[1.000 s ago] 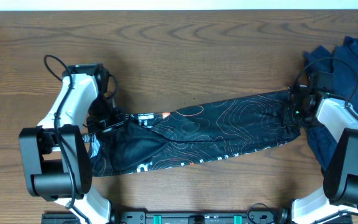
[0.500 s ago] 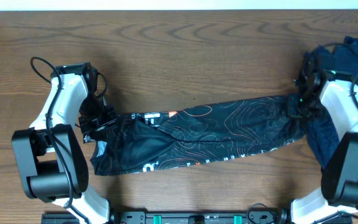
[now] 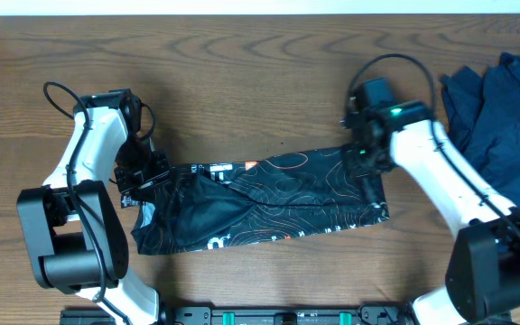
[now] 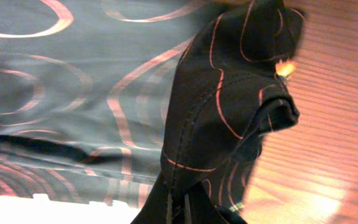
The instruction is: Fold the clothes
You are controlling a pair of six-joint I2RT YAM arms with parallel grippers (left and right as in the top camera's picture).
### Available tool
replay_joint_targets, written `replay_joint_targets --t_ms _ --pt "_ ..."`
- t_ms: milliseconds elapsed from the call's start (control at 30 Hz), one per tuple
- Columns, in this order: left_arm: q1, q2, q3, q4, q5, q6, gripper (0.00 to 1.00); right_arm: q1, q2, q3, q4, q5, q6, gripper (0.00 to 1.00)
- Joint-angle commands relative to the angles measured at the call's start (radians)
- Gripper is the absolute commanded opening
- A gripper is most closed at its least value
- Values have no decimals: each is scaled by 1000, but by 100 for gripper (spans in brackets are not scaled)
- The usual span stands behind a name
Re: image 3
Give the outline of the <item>black orange patterned jersey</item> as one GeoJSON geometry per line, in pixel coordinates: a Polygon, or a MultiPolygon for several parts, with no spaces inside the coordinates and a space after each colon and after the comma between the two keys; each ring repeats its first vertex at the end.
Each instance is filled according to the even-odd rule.
{"type": "Polygon", "coordinates": [[[141,255],[170,255],[373,226],[390,219],[380,177],[349,176],[340,148],[260,161],[184,164],[139,214],[141,255]]]}

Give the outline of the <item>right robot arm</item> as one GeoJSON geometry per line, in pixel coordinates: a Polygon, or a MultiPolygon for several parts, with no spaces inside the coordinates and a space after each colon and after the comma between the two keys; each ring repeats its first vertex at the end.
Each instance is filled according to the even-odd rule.
{"type": "Polygon", "coordinates": [[[342,160],[367,180],[395,167],[422,188],[455,243],[441,288],[415,298],[414,324],[477,324],[520,307],[520,208],[460,154],[423,102],[399,103],[385,79],[348,89],[342,160]]]}

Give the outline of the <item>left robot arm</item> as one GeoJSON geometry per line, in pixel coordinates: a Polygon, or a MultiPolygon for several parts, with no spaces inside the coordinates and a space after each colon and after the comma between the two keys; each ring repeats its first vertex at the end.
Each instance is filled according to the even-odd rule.
{"type": "Polygon", "coordinates": [[[95,303],[63,311],[62,324],[164,324],[160,294],[129,266],[107,192],[115,183],[125,200],[154,204],[172,184],[165,153],[140,133],[147,105],[128,88],[74,99],[74,131],[60,162],[16,202],[34,279],[95,303]]]}

